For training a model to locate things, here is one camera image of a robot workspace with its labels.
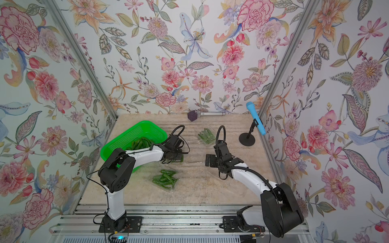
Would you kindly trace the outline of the curved green pepper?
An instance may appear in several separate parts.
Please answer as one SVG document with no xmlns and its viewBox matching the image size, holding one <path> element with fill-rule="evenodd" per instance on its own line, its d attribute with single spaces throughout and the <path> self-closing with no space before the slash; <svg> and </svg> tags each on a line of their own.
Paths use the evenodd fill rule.
<svg viewBox="0 0 389 243">
<path fill-rule="evenodd" d="M 132 142 L 130 142 L 130 145 L 126 148 L 126 150 L 139 150 L 139 149 L 145 149 L 151 147 L 154 142 L 148 138 L 141 137 L 138 138 Z"/>
</svg>

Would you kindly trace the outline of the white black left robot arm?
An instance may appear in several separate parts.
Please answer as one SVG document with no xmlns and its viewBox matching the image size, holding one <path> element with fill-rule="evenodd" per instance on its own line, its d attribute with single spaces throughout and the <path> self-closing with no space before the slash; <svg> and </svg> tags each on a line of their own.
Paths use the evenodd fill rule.
<svg viewBox="0 0 389 243">
<path fill-rule="evenodd" d="M 167 140 L 137 150 L 115 149 L 98 171 L 100 184 L 107 196 L 107 218 L 113 221 L 126 216 L 124 188 L 133 169 L 152 162 L 181 160 L 185 142 L 179 135 L 170 135 Z"/>
</svg>

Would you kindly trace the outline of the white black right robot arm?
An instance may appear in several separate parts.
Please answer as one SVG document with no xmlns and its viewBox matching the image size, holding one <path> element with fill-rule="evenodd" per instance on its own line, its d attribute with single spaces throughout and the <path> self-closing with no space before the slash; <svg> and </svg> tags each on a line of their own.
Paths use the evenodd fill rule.
<svg viewBox="0 0 389 243">
<path fill-rule="evenodd" d="M 205 165 L 242 183 L 260 199 L 260 206 L 245 206 L 235 217 L 224 217 L 222 227 L 226 232 L 267 229 L 273 236 L 281 238 L 304 222 L 303 213 L 288 184 L 271 182 L 250 169 L 230 153 L 227 143 L 222 140 L 216 142 L 214 150 L 214 155 L 206 155 Z"/>
</svg>

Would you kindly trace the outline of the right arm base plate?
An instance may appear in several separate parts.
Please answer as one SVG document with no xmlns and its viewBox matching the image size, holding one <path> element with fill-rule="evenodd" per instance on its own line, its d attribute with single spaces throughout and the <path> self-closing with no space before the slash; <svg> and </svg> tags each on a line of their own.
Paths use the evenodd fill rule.
<svg viewBox="0 0 389 243">
<path fill-rule="evenodd" d="M 223 216 L 222 223 L 219 224 L 225 233 L 264 233 L 265 227 L 248 225 L 238 216 Z"/>
</svg>

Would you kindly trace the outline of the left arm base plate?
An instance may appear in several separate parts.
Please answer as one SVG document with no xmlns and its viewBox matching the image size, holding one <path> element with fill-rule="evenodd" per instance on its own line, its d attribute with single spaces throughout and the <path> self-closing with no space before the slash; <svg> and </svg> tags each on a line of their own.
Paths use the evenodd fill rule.
<svg viewBox="0 0 389 243">
<path fill-rule="evenodd" d="M 99 226 L 99 233 L 140 233 L 143 217 L 123 215 L 118 220 L 104 216 Z"/>
</svg>

